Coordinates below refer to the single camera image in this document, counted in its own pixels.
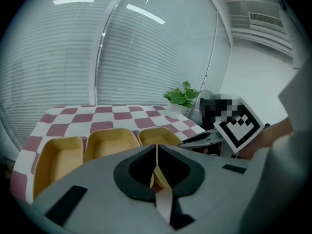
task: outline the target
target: black rectangle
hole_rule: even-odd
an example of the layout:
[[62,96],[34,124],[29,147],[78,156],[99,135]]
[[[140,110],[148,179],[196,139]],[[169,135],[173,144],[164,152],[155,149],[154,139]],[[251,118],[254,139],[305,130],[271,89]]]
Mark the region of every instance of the black rectangle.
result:
[[235,172],[235,173],[239,173],[239,174],[244,174],[246,171],[246,168],[239,167],[239,166],[233,166],[233,165],[229,165],[229,164],[224,165],[222,168],[229,170],[229,171],[232,171],[232,172]]
[[87,189],[74,185],[58,202],[45,214],[54,223],[62,226],[78,205]]

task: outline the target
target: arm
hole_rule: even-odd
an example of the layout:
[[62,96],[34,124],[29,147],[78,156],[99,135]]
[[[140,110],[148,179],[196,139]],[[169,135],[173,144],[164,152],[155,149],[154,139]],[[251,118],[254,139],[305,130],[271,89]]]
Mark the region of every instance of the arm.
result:
[[239,156],[251,159],[254,153],[264,147],[271,147],[278,138],[290,134],[293,127],[289,118],[280,121],[266,129],[263,129],[247,146],[239,151]]

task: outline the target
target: air vent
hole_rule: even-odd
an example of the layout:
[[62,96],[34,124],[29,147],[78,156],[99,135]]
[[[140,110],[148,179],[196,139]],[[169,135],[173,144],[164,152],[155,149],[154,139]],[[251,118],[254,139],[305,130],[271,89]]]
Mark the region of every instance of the air vent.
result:
[[249,13],[250,20],[255,20],[255,21],[261,21],[261,22],[266,22],[269,24],[276,25],[278,27],[284,28],[284,25],[280,19],[265,16],[262,14],[256,14],[256,13]]

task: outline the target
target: tray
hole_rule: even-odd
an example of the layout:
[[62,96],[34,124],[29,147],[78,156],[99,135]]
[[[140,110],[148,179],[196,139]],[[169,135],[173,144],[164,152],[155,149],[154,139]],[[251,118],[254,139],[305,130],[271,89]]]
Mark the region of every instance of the tray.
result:
[[80,137],[56,138],[43,147],[34,174],[34,199],[49,185],[64,177],[83,162]]
[[143,130],[139,133],[138,139],[142,146],[156,145],[156,167],[154,170],[154,180],[162,188],[171,188],[158,166],[158,145],[178,146],[183,142],[173,132],[165,127]]
[[141,146],[149,146],[153,144],[178,146],[183,143],[173,132],[165,127],[142,130],[138,134],[138,140]]
[[153,185],[154,185],[154,180],[155,180],[155,177],[154,177],[154,174],[152,174],[151,183],[150,183],[150,188],[153,187]]
[[132,131],[123,128],[93,132],[87,141],[84,162],[140,147]]

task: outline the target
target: checkered tablecloth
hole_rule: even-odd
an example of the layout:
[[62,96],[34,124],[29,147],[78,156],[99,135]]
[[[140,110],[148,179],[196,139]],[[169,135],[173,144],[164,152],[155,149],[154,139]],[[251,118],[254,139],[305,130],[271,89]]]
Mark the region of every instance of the checkered tablecloth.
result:
[[140,130],[166,127],[181,140],[204,132],[183,115],[165,116],[165,106],[67,106],[50,108],[36,124],[21,150],[11,177],[11,193],[33,202],[34,171],[45,143],[56,137],[88,136],[101,129],[126,128],[137,136]]

